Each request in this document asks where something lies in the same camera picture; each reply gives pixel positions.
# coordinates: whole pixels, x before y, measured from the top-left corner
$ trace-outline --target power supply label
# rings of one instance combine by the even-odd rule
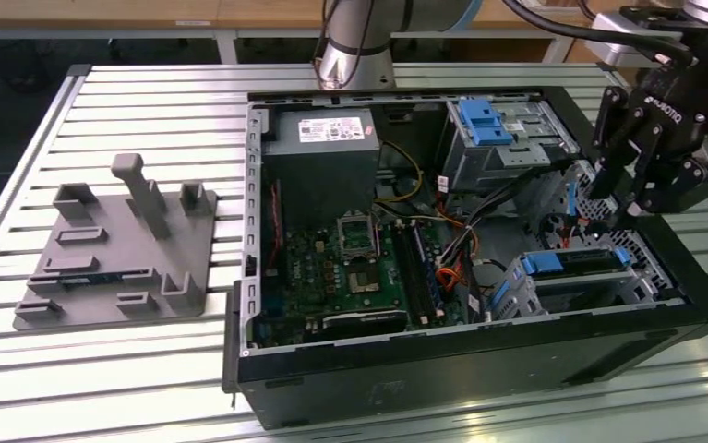
[[[301,143],[348,140],[364,140],[361,118],[308,118],[298,121]]]

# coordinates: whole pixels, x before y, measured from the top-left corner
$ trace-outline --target ram slot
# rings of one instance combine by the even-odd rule
[[[400,280],[402,281],[402,290],[410,310],[410,319],[414,325],[426,326],[436,317],[436,309],[429,288],[426,287],[421,251],[416,249],[412,229],[408,226],[392,226],[390,235]]]

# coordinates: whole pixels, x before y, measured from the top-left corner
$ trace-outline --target wooden table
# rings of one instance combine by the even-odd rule
[[[313,38],[321,0],[0,0],[0,39],[212,38],[222,64],[236,64],[241,37]],[[576,12],[552,14],[585,25]],[[544,62],[561,62],[572,39],[537,30],[497,0],[488,0],[469,29],[409,32],[396,38],[548,39]]]

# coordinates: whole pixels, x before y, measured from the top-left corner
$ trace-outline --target red wire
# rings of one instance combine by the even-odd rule
[[[281,245],[281,233],[280,233],[280,219],[277,219],[277,187],[270,186],[270,215],[274,219],[274,247],[270,250],[270,256],[268,257],[268,268],[273,266],[274,259],[277,258],[277,251]]]

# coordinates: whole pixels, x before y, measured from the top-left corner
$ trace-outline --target floor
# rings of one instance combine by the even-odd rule
[[[313,40],[238,43],[241,63],[301,63],[310,59]],[[437,42],[413,48],[401,42],[394,61],[441,61],[448,54]],[[17,78],[14,88],[0,76],[0,191],[8,180],[41,116],[72,64],[209,64],[218,63],[216,46],[206,40],[120,41],[109,51],[106,41],[0,42],[0,72]]]

